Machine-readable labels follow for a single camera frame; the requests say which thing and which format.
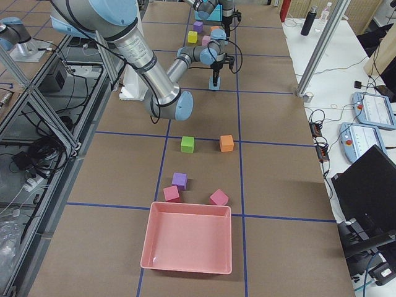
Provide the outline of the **upper blue teach pendant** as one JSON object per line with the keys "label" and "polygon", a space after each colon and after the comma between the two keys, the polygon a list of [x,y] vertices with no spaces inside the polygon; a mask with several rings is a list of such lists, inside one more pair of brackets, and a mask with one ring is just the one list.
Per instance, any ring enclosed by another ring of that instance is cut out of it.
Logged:
{"label": "upper blue teach pendant", "polygon": [[395,116],[387,96],[355,92],[351,104],[359,123],[395,130]]}

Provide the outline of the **purple foam block near cyan tray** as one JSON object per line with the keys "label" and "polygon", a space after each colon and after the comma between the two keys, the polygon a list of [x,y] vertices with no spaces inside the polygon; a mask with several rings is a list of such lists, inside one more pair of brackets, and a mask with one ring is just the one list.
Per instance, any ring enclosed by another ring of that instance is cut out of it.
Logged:
{"label": "purple foam block near cyan tray", "polygon": [[200,21],[195,21],[193,23],[193,31],[195,31],[197,33],[202,33],[203,27],[204,27],[204,24]]}

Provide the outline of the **black water bottle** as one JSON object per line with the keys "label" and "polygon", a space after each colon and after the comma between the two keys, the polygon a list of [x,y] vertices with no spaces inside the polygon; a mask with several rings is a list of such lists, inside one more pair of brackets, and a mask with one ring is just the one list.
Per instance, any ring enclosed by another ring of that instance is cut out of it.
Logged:
{"label": "black water bottle", "polygon": [[308,36],[309,32],[312,28],[312,25],[314,23],[314,20],[316,18],[317,15],[317,6],[312,6],[310,11],[307,13],[305,21],[303,23],[302,29],[300,34],[302,36]]}

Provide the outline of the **magenta foam block left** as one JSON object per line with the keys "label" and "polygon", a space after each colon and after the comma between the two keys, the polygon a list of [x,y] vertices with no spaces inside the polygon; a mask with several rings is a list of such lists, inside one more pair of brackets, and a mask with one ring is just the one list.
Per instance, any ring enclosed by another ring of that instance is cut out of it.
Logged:
{"label": "magenta foam block left", "polygon": [[181,201],[177,186],[165,187],[163,194],[166,202],[178,203]]}

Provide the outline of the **red plastic tray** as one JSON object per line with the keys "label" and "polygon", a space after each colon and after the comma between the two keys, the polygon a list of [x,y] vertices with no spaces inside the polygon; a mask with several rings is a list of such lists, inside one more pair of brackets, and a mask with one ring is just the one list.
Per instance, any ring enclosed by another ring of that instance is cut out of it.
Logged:
{"label": "red plastic tray", "polygon": [[228,275],[232,272],[231,208],[153,202],[140,266]]}

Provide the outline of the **light blue foam block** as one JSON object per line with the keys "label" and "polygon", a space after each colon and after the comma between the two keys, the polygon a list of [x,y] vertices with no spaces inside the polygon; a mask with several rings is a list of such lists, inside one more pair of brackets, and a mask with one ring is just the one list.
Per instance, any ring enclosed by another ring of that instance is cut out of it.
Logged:
{"label": "light blue foam block", "polygon": [[209,79],[209,90],[218,91],[220,89],[221,78],[220,77],[210,77]]}

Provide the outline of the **orange foam block near red tray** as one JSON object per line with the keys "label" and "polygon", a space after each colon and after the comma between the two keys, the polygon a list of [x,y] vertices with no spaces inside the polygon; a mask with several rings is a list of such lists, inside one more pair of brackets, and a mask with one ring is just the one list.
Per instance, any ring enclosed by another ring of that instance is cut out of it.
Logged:
{"label": "orange foam block near red tray", "polygon": [[232,135],[220,136],[220,151],[221,152],[232,152],[234,150],[234,139]]}

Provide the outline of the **black power strip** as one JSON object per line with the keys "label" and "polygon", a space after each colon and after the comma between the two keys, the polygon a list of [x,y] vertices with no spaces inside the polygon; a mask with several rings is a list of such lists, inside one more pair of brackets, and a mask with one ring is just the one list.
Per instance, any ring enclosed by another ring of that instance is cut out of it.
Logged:
{"label": "black power strip", "polygon": [[327,139],[322,135],[321,125],[319,123],[309,123],[309,127],[314,141],[314,147],[316,149],[318,160],[323,162],[329,162],[328,148],[329,144]]}

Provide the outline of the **black laptop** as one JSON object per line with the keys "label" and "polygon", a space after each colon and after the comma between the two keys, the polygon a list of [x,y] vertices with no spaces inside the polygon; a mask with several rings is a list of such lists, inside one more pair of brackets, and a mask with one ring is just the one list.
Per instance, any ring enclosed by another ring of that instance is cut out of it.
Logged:
{"label": "black laptop", "polygon": [[382,230],[395,228],[395,163],[376,145],[332,178],[345,218],[369,216]]}

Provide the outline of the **pink foam block near cyan tray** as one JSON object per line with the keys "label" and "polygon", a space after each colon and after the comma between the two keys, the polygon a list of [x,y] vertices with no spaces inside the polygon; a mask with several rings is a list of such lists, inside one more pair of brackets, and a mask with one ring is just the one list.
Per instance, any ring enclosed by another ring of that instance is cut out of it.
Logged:
{"label": "pink foam block near cyan tray", "polygon": [[211,41],[211,36],[204,35],[202,37],[202,46],[207,46],[210,41]]}

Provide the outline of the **yellow foam block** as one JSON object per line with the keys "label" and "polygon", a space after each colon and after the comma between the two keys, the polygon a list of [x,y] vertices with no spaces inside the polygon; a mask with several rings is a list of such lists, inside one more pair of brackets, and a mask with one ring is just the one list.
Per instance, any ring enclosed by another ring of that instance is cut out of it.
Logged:
{"label": "yellow foam block", "polygon": [[198,33],[196,31],[190,30],[187,34],[187,42],[191,44],[196,44],[198,39]]}

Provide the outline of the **magenta foam block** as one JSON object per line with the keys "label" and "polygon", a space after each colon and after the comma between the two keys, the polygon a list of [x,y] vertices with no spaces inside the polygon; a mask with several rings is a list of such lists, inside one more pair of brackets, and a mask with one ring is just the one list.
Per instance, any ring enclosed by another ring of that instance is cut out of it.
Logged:
{"label": "magenta foam block", "polygon": [[221,189],[217,189],[209,197],[209,202],[212,205],[226,205],[228,201],[229,197]]}
{"label": "magenta foam block", "polygon": [[177,186],[165,187],[163,194],[166,202],[178,203],[181,201]]}

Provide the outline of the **aluminium frame post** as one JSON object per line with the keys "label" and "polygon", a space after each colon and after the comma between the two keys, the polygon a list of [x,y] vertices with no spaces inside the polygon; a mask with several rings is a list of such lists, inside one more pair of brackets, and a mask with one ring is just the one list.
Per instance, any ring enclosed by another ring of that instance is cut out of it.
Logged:
{"label": "aluminium frame post", "polygon": [[345,14],[348,6],[350,5],[350,0],[338,1],[330,19],[327,21],[319,39],[312,52],[310,60],[303,72],[300,82],[295,91],[296,96],[303,99],[304,103],[309,103],[313,95],[307,92],[307,87],[327,49],[343,15]]}

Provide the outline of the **blue teach pendant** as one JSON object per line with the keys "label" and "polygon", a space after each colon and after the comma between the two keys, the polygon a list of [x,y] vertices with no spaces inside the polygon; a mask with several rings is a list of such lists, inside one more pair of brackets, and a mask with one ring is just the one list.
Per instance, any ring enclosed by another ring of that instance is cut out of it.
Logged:
{"label": "blue teach pendant", "polygon": [[387,96],[355,92],[351,104],[359,123],[395,130],[395,116]]}
{"label": "blue teach pendant", "polygon": [[344,122],[340,126],[340,142],[350,163],[357,161],[374,145],[387,155],[380,130],[375,126]]}

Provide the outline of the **cyan plastic tray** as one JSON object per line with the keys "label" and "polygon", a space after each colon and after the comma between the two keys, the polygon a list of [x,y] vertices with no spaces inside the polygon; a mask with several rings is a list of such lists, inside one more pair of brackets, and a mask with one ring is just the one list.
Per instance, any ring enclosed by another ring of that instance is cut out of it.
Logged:
{"label": "cyan plastic tray", "polygon": [[222,5],[218,4],[213,12],[207,17],[208,21],[221,22],[222,21]]}

